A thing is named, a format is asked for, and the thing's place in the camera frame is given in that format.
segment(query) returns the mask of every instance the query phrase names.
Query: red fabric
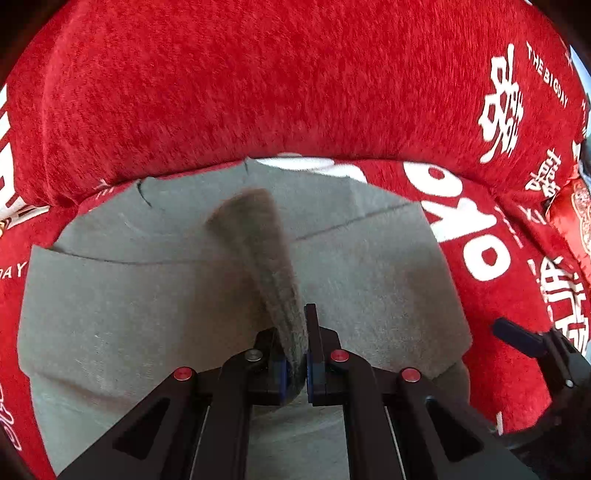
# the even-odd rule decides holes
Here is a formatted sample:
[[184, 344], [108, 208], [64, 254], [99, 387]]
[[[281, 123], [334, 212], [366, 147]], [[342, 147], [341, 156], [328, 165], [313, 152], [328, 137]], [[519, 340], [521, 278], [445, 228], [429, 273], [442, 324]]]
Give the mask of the red fabric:
[[[490, 326], [501, 316], [535, 332], [554, 325], [580, 350], [586, 347], [586, 284], [564, 240], [531, 205], [504, 196], [502, 209], [487, 188], [439, 167], [354, 163], [368, 182], [421, 201], [473, 335], [464, 357], [472, 405], [493, 421], [502, 412], [506, 432], [532, 425], [550, 401], [540, 369], [495, 339]], [[548, 257], [560, 261], [554, 266]]]
[[[500, 100], [511, 96], [517, 139], [510, 145], [515, 137], [507, 136], [483, 163], [500, 132], [486, 136], [479, 124], [486, 124], [486, 95], [495, 93], [491, 67], [511, 63], [511, 50], [512, 78]], [[522, 0], [71, 0], [22, 55], [0, 105], [0, 127], [4, 114], [10, 124], [0, 152], [11, 147], [0, 159], [0, 220], [10, 216], [12, 227], [0, 239], [2, 405], [38, 477], [52, 474], [15, 348], [24, 278], [14, 269], [28, 261], [31, 244], [50, 245], [74, 215], [70, 206], [92, 195], [85, 211], [116, 193], [110, 185], [280, 151], [429, 161], [462, 177], [458, 194], [455, 182], [442, 196], [417, 189], [400, 162], [358, 162], [371, 183], [411, 199], [448, 207], [462, 201], [467, 211], [450, 232], [474, 221], [470, 202], [488, 223], [494, 217], [441, 247], [474, 335], [465, 359], [473, 404], [491, 419], [503, 412], [507, 430], [535, 421], [548, 402], [539, 371], [488, 327], [505, 315], [546, 329], [551, 313], [578, 346], [588, 335], [568, 318], [578, 308], [575, 323], [584, 323], [580, 310], [588, 312], [584, 291], [575, 291], [576, 262], [533, 213], [567, 183], [572, 142], [582, 138], [584, 94], [566, 52], [550, 23]], [[18, 225], [10, 208], [19, 201], [55, 207]], [[506, 261], [504, 251], [487, 251], [478, 263], [475, 245], [492, 237], [510, 262], [482, 280], [494, 271], [484, 264]], [[563, 257], [564, 274], [545, 256]], [[551, 274], [568, 286], [551, 283]], [[556, 289], [548, 293], [548, 286]]]
[[546, 213], [565, 238], [587, 279], [591, 281], [591, 196], [583, 179], [574, 179], [556, 196]]
[[55, 475], [35, 421], [28, 378], [18, 366], [18, 324], [32, 245], [51, 246], [75, 216], [76, 208], [52, 208], [5, 231], [0, 238], [0, 426], [39, 480], [53, 479]]
[[[481, 163], [499, 132], [485, 141], [478, 124], [491, 59], [510, 44], [517, 143]], [[8, 79], [17, 191], [70, 205], [102, 180], [280, 151], [428, 160], [523, 189], [547, 149], [581, 139], [566, 51], [522, 0], [72, 0]]]

